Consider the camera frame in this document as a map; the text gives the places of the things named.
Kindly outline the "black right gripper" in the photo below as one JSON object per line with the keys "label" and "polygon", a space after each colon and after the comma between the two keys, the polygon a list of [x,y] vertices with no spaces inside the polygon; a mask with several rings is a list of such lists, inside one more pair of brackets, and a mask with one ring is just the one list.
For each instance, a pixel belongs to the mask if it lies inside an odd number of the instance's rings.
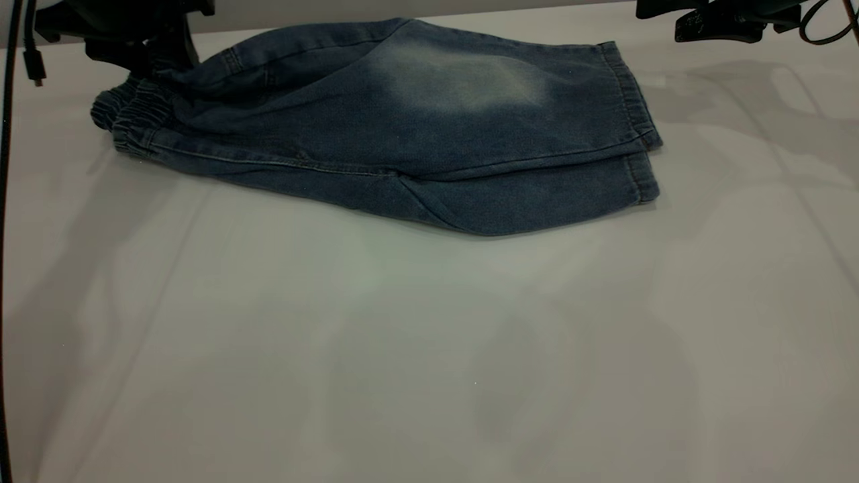
{"label": "black right gripper", "polygon": [[651,19],[678,10],[694,10],[678,19],[674,41],[730,40],[758,42],[767,25],[789,31],[803,18],[801,1],[711,1],[699,8],[697,0],[637,0],[636,18]]}

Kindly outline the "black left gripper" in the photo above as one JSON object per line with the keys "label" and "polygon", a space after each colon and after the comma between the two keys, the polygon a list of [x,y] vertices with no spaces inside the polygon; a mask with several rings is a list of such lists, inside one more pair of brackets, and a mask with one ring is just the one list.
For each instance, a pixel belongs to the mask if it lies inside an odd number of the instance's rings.
{"label": "black left gripper", "polygon": [[141,40],[193,12],[215,15],[215,2],[60,1],[35,10],[34,31],[49,42],[63,36],[86,39],[89,58],[132,73],[145,73],[145,49],[151,72],[187,71],[200,62],[191,37]]}

